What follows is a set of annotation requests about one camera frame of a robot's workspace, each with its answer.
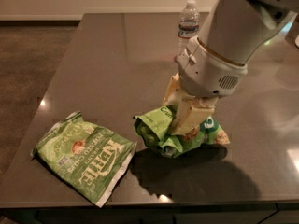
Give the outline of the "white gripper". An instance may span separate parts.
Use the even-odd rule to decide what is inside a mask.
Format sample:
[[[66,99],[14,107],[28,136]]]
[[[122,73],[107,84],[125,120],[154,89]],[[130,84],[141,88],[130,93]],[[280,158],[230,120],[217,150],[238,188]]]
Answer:
[[[178,107],[168,132],[185,135],[205,121],[218,97],[231,95],[247,72],[245,64],[226,61],[192,37],[178,56],[178,74],[171,76],[163,98],[162,105]]]

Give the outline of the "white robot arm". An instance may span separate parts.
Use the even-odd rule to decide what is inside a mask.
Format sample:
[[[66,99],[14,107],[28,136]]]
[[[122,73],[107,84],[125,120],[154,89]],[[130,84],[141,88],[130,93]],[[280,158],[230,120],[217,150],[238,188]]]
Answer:
[[[185,135],[213,114],[248,72],[247,62],[299,11],[299,0],[218,0],[177,57],[165,105],[178,107],[168,130]]]

